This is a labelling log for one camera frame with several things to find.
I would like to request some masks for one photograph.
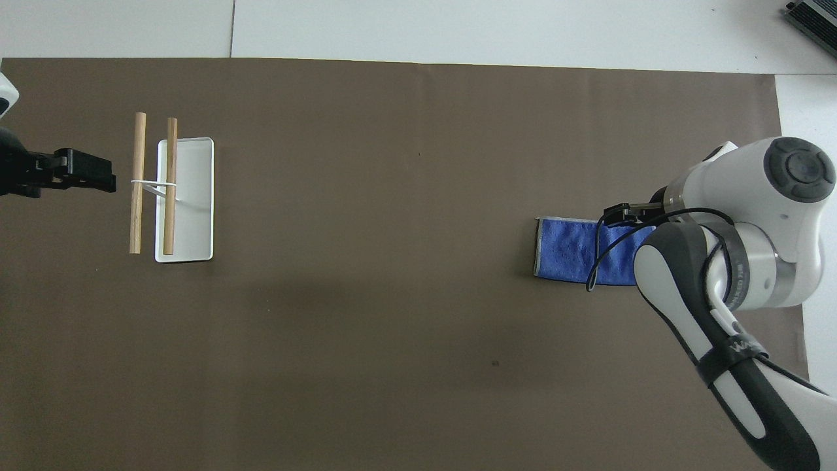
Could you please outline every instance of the wooden stick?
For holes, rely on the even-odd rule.
[[[143,179],[146,164],[146,114],[137,112],[134,119],[134,180]],[[142,184],[135,182],[131,189],[131,241],[128,253],[140,253],[142,236]]]
[[[170,184],[177,183],[177,118],[168,118],[168,150],[166,181]],[[166,223],[162,238],[163,255],[174,254],[174,200],[177,195],[177,187],[166,187]]]

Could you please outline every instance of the blue towel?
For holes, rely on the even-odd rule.
[[[602,225],[599,250],[631,230],[628,226]],[[628,237],[602,260],[598,266],[598,284],[636,284],[634,256],[639,246],[654,230],[646,227]],[[538,218],[535,248],[535,276],[562,282],[584,283],[596,259],[596,221],[556,217]]]

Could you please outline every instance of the black strap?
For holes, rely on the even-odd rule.
[[[733,335],[727,338],[726,342],[712,347],[706,355],[703,355],[703,358],[697,362],[697,373],[706,383],[706,387],[709,387],[724,371],[748,358],[759,355],[768,356],[768,352],[755,337],[750,334]]]

